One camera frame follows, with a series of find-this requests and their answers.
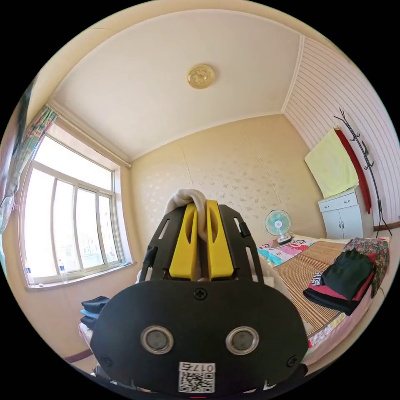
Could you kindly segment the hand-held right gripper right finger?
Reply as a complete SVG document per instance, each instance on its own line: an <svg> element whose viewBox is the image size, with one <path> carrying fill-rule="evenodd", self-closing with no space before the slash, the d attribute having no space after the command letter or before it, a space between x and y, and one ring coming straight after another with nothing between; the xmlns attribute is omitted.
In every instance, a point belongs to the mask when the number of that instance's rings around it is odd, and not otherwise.
<svg viewBox="0 0 400 400"><path fill-rule="evenodd" d="M234 268L217 201L206 200L206 222L209 279L230 278Z"/></svg>

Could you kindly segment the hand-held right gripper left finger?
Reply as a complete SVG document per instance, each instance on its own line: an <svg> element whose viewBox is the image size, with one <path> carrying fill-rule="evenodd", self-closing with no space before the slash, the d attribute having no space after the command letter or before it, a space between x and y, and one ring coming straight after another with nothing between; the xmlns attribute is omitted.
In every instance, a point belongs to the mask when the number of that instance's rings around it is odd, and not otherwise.
<svg viewBox="0 0 400 400"><path fill-rule="evenodd" d="M195 278L198 244L197 217L195 204L187 204L169 268L169 274L173 279Z"/></svg>

